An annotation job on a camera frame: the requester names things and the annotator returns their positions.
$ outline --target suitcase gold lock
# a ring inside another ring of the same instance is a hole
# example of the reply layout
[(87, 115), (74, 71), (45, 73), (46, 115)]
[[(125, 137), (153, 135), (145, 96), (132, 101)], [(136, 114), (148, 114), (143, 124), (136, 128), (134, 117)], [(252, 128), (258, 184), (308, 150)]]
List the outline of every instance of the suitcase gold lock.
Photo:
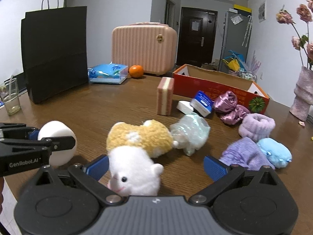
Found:
[(162, 34), (159, 34), (156, 38), (157, 38), (157, 41), (159, 43), (161, 43), (163, 41), (163, 35)]

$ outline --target blue gripper pad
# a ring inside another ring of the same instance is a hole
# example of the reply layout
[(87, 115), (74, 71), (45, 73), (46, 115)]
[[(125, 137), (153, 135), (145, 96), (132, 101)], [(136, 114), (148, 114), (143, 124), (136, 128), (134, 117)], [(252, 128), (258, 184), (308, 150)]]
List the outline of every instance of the blue gripper pad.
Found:
[(206, 156), (203, 160), (205, 173), (215, 182), (225, 176), (230, 170), (229, 166), (223, 164), (212, 156)]
[(28, 133), (28, 139), (37, 140), (38, 139), (39, 130), (34, 130)]
[(109, 157), (101, 155), (83, 166), (82, 171), (95, 180), (99, 179), (109, 170)]

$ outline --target white foam puck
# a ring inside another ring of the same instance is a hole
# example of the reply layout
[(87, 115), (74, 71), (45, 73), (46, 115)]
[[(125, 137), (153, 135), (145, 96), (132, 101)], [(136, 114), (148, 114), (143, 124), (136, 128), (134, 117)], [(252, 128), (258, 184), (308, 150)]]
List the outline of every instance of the white foam puck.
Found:
[(74, 156), (77, 148), (77, 138), (74, 132), (60, 121), (51, 121), (46, 123), (38, 133), (38, 140), (49, 137), (73, 136), (76, 143), (72, 149), (52, 152), (49, 158), (51, 166), (61, 166), (66, 164)]
[(184, 114), (188, 115), (193, 112), (193, 107), (190, 106), (190, 102), (181, 100), (177, 104), (177, 108)]

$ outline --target clear plastic bag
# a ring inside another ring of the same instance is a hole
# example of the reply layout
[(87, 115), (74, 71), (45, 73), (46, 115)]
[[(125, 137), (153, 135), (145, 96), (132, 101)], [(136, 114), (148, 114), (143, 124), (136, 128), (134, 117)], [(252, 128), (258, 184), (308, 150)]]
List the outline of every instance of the clear plastic bag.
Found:
[(191, 156), (206, 143), (210, 126), (197, 113), (183, 116), (178, 123), (170, 126), (171, 134), (178, 142), (178, 149), (184, 149), (186, 155)]

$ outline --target yellow plush toy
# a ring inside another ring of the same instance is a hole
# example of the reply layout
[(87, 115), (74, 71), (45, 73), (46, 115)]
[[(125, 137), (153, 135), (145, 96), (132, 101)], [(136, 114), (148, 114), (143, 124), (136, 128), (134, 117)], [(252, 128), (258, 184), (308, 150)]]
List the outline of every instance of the yellow plush toy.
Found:
[(178, 146), (169, 130), (160, 122), (148, 120), (136, 126), (119, 122), (113, 125), (106, 140), (108, 153), (121, 146), (141, 147), (149, 157), (157, 158)]

